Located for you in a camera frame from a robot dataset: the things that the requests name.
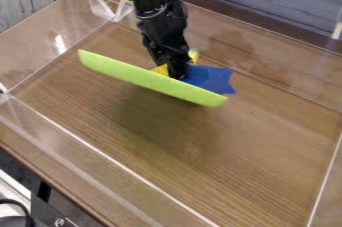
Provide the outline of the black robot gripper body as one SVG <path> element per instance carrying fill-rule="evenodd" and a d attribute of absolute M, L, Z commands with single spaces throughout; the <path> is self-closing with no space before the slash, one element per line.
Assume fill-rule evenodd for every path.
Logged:
<path fill-rule="evenodd" d="M 166 51 L 188 53 L 184 38 L 188 12 L 183 4 L 147 4 L 136 8 L 138 28 L 144 40 L 155 42 Z"/>

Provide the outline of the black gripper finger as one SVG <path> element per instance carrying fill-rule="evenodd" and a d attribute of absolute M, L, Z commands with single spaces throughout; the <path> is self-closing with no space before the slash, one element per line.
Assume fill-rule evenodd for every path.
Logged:
<path fill-rule="evenodd" d="M 167 70 L 171 78 L 180 79 L 187 75 L 192 59 L 187 52 L 179 53 L 170 51 L 167 53 Z"/>
<path fill-rule="evenodd" d="M 147 51 L 152 57 L 152 60 L 158 66 L 162 66 L 167 63 L 167 51 L 152 41 L 148 39 L 144 40 L 144 46 Z"/>

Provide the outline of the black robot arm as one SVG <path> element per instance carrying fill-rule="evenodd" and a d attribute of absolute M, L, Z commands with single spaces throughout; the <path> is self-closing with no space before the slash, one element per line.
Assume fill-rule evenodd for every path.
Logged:
<path fill-rule="evenodd" d="M 184 37 L 188 12 L 182 0 L 130 0 L 139 20 L 143 44 L 158 66 L 180 79 L 190 68 L 190 46 Z"/>

